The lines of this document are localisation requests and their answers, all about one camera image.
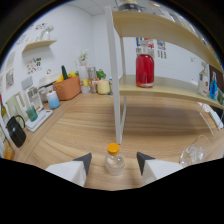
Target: shelf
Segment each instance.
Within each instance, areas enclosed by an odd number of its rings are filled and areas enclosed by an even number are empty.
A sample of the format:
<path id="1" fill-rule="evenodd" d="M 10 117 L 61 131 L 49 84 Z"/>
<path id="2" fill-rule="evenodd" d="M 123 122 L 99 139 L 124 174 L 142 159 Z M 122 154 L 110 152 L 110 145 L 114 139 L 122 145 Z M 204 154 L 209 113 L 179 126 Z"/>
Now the shelf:
<path id="1" fill-rule="evenodd" d="M 209 49 L 181 25 L 143 12 L 112 12 L 112 16 L 114 27 L 120 37 L 145 37 L 167 41 L 194 53 L 222 72 L 221 66 Z"/>
<path id="2" fill-rule="evenodd" d="M 224 109 L 218 102 L 197 94 L 196 85 L 176 79 L 156 76 L 152 88 L 141 88 L 136 86 L 135 75 L 123 75 L 120 80 L 119 91 L 122 96 L 168 97 L 201 102 Z"/>
<path id="3" fill-rule="evenodd" d="M 36 41 L 36 42 L 29 43 L 24 48 L 23 52 L 29 51 L 29 50 L 32 50 L 32 49 L 36 49 L 36 48 L 40 48 L 40 47 L 48 47 L 56 41 L 57 40 L 41 40 L 41 41 Z"/>

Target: wall art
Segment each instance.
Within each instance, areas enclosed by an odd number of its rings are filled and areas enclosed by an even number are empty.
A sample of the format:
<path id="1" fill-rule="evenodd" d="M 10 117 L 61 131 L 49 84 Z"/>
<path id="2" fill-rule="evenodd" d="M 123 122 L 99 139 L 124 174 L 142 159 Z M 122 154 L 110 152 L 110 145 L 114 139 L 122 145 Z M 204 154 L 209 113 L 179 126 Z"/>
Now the wall art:
<path id="1" fill-rule="evenodd" d="M 30 75 L 34 72 L 42 70 L 41 58 L 33 58 L 26 63 L 27 74 Z"/>
<path id="2" fill-rule="evenodd" d="M 13 67 L 14 58 L 15 58 L 15 51 L 9 55 L 6 62 L 5 70 L 9 70 L 11 67 Z"/>
<path id="3" fill-rule="evenodd" d="M 2 82 L 3 82 L 3 75 L 0 75 L 0 93 L 3 93 L 3 85 L 2 85 Z"/>
<path id="4" fill-rule="evenodd" d="M 6 90 L 10 89 L 14 85 L 14 68 L 9 69 L 6 72 Z"/>

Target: cup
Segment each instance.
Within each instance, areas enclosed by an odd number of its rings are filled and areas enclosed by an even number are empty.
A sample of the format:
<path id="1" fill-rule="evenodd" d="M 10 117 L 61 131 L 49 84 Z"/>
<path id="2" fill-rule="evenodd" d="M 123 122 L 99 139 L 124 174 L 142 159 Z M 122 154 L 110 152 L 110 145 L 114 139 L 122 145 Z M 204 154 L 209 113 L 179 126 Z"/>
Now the cup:
<path id="1" fill-rule="evenodd" d="M 182 167 L 203 162 L 209 153 L 209 140 L 204 135 L 200 135 L 180 156 Z"/>
<path id="2" fill-rule="evenodd" d="M 34 108 L 34 106 L 31 106 L 29 107 L 27 110 L 26 110 L 26 113 L 29 117 L 29 119 L 31 120 L 31 122 L 35 121 L 37 119 L 37 112 Z"/>

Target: wooden tabletop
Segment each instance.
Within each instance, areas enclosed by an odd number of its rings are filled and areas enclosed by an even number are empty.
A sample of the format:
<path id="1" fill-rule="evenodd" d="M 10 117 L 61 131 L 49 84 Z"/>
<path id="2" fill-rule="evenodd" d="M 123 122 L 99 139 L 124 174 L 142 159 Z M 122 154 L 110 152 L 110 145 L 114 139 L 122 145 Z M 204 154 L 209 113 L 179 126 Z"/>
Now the wooden tabletop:
<path id="1" fill-rule="evenodd" d="M 110 176 L 104 166 L 107 145 L 116 141 L 113 98 L 79 94 L 61 105 L 34 132 L 26 129 L 24 145 L 15 148 L 15 161 L 45 170 L 49 165 L 69 162 L 92 153 L 85 188 L 122 190 L 144 186 L 137 152 L 160 160 L 179 162 L 179 157 L 199 135 L 210 141 L 205 161 L 222 158 L 224 130 L 218 131 L 197 102 L 163 97 L 127 97 L 127 114 L 120 152 L 125 157 L 121 176 Z"/>

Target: glass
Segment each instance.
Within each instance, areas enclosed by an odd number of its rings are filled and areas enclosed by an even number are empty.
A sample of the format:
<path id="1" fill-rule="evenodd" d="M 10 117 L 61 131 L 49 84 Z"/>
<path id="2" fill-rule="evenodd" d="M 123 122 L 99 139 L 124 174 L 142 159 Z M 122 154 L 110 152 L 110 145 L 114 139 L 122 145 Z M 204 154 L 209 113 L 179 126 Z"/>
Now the glass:
<path id="1" fill-rule="evenodd" d="M 37 119 L 37 117 L 38 117 L 38 116 L 37 116 L 37 112 L 36 112 L 34 106 L 29 107 L 29 108 L 26 110 L 26 113 L 27 113 L 29 119 L 30 119 L 32 122 L 35 121 L 35 120 Z"/>
<path id="2" fill-rule="evenodd" d="M 209 152 L 209 140 L 204 135 L 200 135 L 180 156 L 182 167 L 203 162 Z"/>
<path id="3" fill-rule="evenodd" d="M 154 85 L 154 60 L 148 54 L 148 42 L 141 41 L 141 53 L 136 59 L 136 85 L 150 88 Z"/>

